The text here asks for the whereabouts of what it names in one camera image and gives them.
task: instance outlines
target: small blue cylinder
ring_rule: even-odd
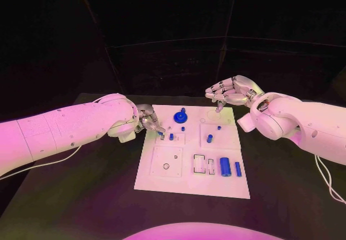
[[[241,164],[239,164],[238,161],[235,162],[235,170],[236,170],[236,177],[241,177],[242,176],[242,171],[241,171]]]
[[[208,139],[206,139],[206,142],[210,143],[210,142],[212,142],[212,139],[213,139],[213,135],[209,134]]]
[[[229,166],[229,158],[222,157],[219,159],[219,166],[220,166],[220,175],[222,177],[231,177],[231,166]]]

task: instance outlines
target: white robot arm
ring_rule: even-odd
[[[241,75],[209,87],[205,96],[218,101],[216,112],[226,103],[249,107],[249,113],[238,120],[245,132],[258,129],[272,140],[287,138],[311,154],[346,165],[346,108],[264,93]]]
[[[0,123],[0,176],[19,166],[98,140],[105,133],[121,143],[143,129],[164,132],[153,106],[134,105],[118,93]]]

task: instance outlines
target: black background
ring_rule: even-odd
[[[82,92],[202,97],[233,75],[265,92],[344,106],[337,1],[7,1],[0,21],[0,121]],[[1,209],[24,173],[1,181]]]

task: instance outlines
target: robotic hand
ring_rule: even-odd
[[[346,108],[264,93],[241,75],[209,87],[205,96],[218,101],[216,112],[226,103],[249,107],[236,121],[245,132],[257,129],[271,140],[287,138],[307,152],[346,165]]]
[[[68,106],[0,123],[0,175],[19,166],[98,140],[105,133],[121,143],[143,129],[161,133],[153,106],[135,105],[124,95]]]

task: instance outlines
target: cable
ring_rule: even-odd
[[[68,159],[75,155],[75,153],[78,152],[78,150],[79,150],[81,147],[82,147],[82,145],[76,148],[76,150],[73,151],[73,153],[72,153],[66,158],[63,158],[62,160],[53,161],[53,162],[49,162],[49,163],[45,163],[45,164],[40,164],[40,165],[36,165],[36,166],[30,166],[30,167],[27,167],[26,169],[20,170],[20,171],[16,171],[16,172],[11,173],[10,175],[1,177],[1,178],[0,178],[0,181],[1,181],[3,179],[6,179],[6,178],[11,177],[13,175],[24,172],[26,170],[35,169],[35,168],[37,168],[37,167],[42,167],[42,166],[46,166],[46,165],[50,165],[50,164],[56,164],[56,163],[68,160]]]
[[[330,196],[333,197],[333,199],[334,199],[336,201],[339,201],[340,203],[346,204],[344,199],[340,197],[339,193],[337,193],[336,190],[331,188],[331,175],[330,175],[330,171],[329,171],[329,169],[327,169],[327,167],[326,167],[326,165],[324,165],[324,163],[323,163],[323,161],[321,161],[321,159],[320,159],[320,157],[319,157],[317,155],[314,155],[314,161],[316,161],[316,165],[317,165],[317,168],[319,168],[320,175],[321,175],[321,177],[323,177],[323,179],[324,179],[324,182],[326,182],[326,185],[327,185],[327,187],[329,187],[329,194],[330,194]],[[324,176],[324,174],[323,174],[323,171],[321,171],[319,162],[320,162],[321,166],[323,166],[324,169],[326,169],[329,181],[327,181],[326,176]]]

